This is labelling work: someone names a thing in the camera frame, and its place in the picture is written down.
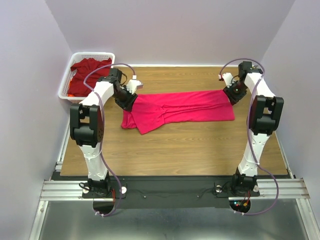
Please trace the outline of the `pink t-shirt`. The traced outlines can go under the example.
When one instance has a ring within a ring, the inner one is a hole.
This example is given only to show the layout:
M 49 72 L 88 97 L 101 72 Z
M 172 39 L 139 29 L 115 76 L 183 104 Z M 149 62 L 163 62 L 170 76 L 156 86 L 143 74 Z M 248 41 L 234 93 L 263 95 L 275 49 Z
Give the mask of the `pink t-shirt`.
M 233 121 L 232 104 L 222 90 L 140 94 L 132 111 L 124 111 L 121 127 L 147 134 L 182 122 Z

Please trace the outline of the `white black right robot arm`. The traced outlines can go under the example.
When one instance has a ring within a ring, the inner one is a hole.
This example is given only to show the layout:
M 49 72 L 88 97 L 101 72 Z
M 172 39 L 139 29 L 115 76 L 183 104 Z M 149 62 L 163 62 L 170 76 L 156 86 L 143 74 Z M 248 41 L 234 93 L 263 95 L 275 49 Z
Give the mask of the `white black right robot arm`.
M 260 158 L 267 141 L 279 126 L 283 111 L 284 99 L 270 90 L 264 73 L 264 67 L 257 61 L 241 58 L 236 76 L 222 72 L 218 75 L 226 85 L 223 92 L 232 105 L 237 104 L 247 92 L 251 93 L 246 118 L 247 144 L 230 182 L 231 192 L 235 195 L 258 191 Z

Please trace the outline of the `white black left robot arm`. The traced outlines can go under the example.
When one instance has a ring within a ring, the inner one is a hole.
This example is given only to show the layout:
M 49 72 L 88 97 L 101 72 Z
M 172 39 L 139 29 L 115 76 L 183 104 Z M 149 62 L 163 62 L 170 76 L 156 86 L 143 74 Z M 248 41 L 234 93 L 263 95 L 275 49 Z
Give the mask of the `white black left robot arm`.
M 124 111 L 131 112 L 138 95 L 136 90 L 143 87 L 132 74 L 128 82 L 121 82 L 124 73 L 111 68 L 108 76 L 101 76 L 89 95 L 80 103 L 70 107 L 70 137 L 82 151 L 88 170 L 88 180 L 80 183 L 84 194 L 93 194 L 100 198 L 114 195 L 110 184 L 111 170 L 103 159 L 102 142 L 105 131 L 104 105 L 110 98 Z

